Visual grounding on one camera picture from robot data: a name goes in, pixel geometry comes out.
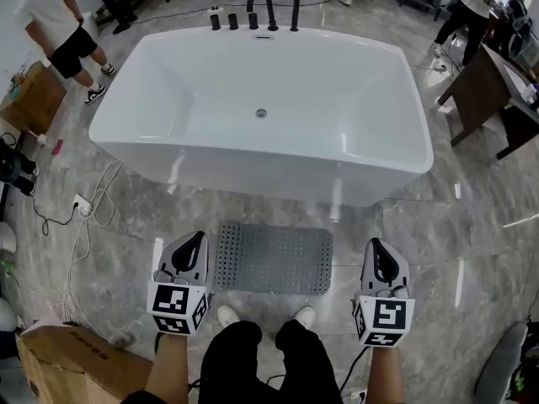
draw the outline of black spout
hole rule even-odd
[[[237,30],[237,16],[235,13],[228,14],[228,24],[230,25],[230,30]]]
[[[249,14],[249,28],[251,30],[256,30],[259,27],[259,18],[256,16],[255,12]]]
[[[210,16],[211,21],[211,29],[212,30],[219,30],[221,28],[221,23],[219,23],[219,15],[211,15]]]
[[[297,31],[297,19],[300,16],[300,0],[294,0],[294,8],[292,9],[292,26],[290,31]]]
[[[254,0],[247,0],[247,12],[253,12]],[[275,16],[273,14],[273,2],[271,0],[266,0],[266,6],[268,7],[268,18],[269,18],[269,31],[277,31],[277,23],[275,22]]]

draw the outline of bathtub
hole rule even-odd
[[[403,52],[317,29],[144,37],[90,138],[152,181],[367,206],[429,171]]]

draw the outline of hand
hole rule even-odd
[[[54,51],[55,49],[50,45],[43,48],[43,52],[45,53],[47,58],[51,58],[52,55],[54,54]]]

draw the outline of cardboard box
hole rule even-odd
[[[152,367],[82,327],[39,327],[17,347],[40,404],[117,404],[144,389]]]
[[[3,98],[0,116],[15,129],[43,135],[49,130],[65,95],[66,89],[60,80],[37,61],[28,70],[17,96],[12,99],[8,93]]]

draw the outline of tile floor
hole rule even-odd
[[[207,15],[171,17],[218,3],[246,0],[149,0],[138,10],[140,24],[118,36],[108,26],[99,37],[110,61],[121,67],[144,35],[170,29],[208,25]],[[275,0],[289,3],[291,0]],[[302,0],[315,3],[319,0]],[[244,8],[227,7],[247,22]],[[260,9],[260,22],[264,10]],[[288,25],[291,9],[275,8],[277,22]],[[336,0],[304,7],[300,27],[361,35],[400,46],[411,65],[436,64],[430,43],[441,21],[393,0],[355,0],[346,8]],[[451,48],[462,56],[459,44]],[[95,65],[87,63],[92,73]],[[539,221],[527,221],[539,209],[539,141],[531,141],[502,162],[494,153],[503,138],[491,130],[470,136],[458,148],[450,139],[458,130],[456,111],[435,100],[451,82],[448,73],[412,67],[427,115],[435,162],[431,171],[389,199],[370,208],[344,207],[339,223],[329,220],[327,205],[261,196],[225,193],[152,183],[123,167],[109,192],[115,201],[113,220],[106,227],[90,222],[89,256],[72,271],[72,288],[87,317],[104,334],[130,330],[136,336],[132,350],[153,357],[156,329],[145,313],[146,287],[154,251],[194,229],[208,232],[213,245],[222,220],[282,226],[321,226],[334,235],[332,286],[320,297],[262,295],[237,291],[218,293],[200,332],[189,340],[189,375],[198,378],[201,358],[211,338],[220,331],[216,306],[228,303],[242,317],[258,322],[268,333],[259,346],[259,377],[284,372],[282,354],[271,336],[283,321],[309,303],[318,311],[314,327],[320,334],[341,383],[360,351],[350,315],[350,298],[359,285],[363,251],[371,237],[383,237],[409,260],[417,299],[412,332],[401,346],[408,402],[468,403],[486,358],[512,322],[526,318],[539,285],[536,239]],[[319,82],[331,82],[320,74]],[[62,138],[58,156],[49,146],[26,151],[40,164],[36,204],[40,212],[68,217],[76,193],[89,198],[111,157],[88,138],[97,106],[82,105],[83,90],[70,85],[50,135]],[[455,184],[462,188],[456,197]],[[100,215],[110,213],[106,202]],[[27,322],[53,315],[60,300],[66,268],[79,219],[70,226],[51,226],[41,235],[41,221],[30,199],[12,190],[5,219],[15,230],[19,250],[13,279],[2,278],[3,293]],[[84,253],[86,238],[76,252]],[[355,369],[349,388],[366,385],[368,358]]]

